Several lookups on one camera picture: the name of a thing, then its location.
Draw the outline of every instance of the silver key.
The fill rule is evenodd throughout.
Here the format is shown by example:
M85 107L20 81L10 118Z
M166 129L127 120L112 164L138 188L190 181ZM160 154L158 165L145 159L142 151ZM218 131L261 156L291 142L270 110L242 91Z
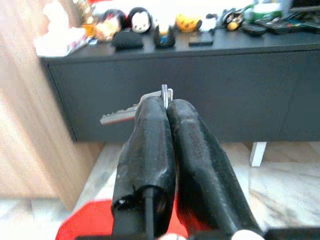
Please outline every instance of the silver key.
M107 115L103 115L102 118L100 119L100 123L102 125L108 125L108 124L115 124L115 123L119 123L119 122L125 122L125 121L129 121L135 118L136 115L136 111L140 105L140 103L148 98L148 97L152 97L152 96L156 96L156 97L162 97L163 100L163 104L165 109L168 108L169 103L173 100L174 97L174 91L167 87L166 84L163 84L161 86L161 90L160 91L154 91L151 93L147 93L144 94L141 98L138 104L134 104L133 106L125 109L125 110L119 110L113 113L109 113Z

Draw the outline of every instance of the cabinet door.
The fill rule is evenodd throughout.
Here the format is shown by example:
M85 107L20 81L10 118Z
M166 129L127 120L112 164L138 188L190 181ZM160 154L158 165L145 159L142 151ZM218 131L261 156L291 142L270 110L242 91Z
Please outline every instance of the cabinet door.
M306 52L304 60L281 141L320 141L320 51Z
M161 84L191 102L224 142L275 141L288 111L303 53L152 58L50 66L81 141L125 141L133 122L100 125Z

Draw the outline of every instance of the marble floor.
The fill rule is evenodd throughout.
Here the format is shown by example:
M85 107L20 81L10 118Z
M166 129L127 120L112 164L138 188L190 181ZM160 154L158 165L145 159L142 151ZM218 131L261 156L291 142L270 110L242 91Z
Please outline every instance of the marble floor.
M320 142L269 142L260 168L249 166L251 145L222 147L260 227L319 227ZM54 240L62 222L85 203L111 198L121 148L104 146L73 211L58 199L0 198L1 239Z

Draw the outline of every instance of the white table leg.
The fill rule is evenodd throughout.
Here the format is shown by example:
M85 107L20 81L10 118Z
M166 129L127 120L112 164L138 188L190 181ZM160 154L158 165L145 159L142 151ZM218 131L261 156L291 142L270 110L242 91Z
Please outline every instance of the white table leg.
M250 156L251 167L260 167L262 158L264 157L266 145L266 141L257 141L253 143Z

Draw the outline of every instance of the figurine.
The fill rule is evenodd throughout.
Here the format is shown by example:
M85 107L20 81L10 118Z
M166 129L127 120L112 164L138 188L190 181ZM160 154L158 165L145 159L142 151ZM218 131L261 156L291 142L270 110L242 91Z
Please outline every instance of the figurine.
M237 30L242 26L244 17L242 10L236 10L232 8L231 10L223 10L222 13L222 24L226 26L229 31Z
M181 32L190 33L195 30L198 30L198 22L200 17L190 17L184 14L178 14L175 18L176 25L180 29Z
M110 41L120 30L121 26L116 17L107 18L95 26L95 37L99 41Z
M152 17L143 7L133 8L129 12L127 21L132 31L140 34L149 31L152 25Z
M118 20L122 30L127 27L127 18L123 11L114 8L108 9L102 16L102 22L111 18L116 18Z
M158 49L172 48L176 43L173 28L169 25L159 24L154 29L153 40Z
M217 14L207 14L198 22L199 31L213 34L215 32L217 19Z

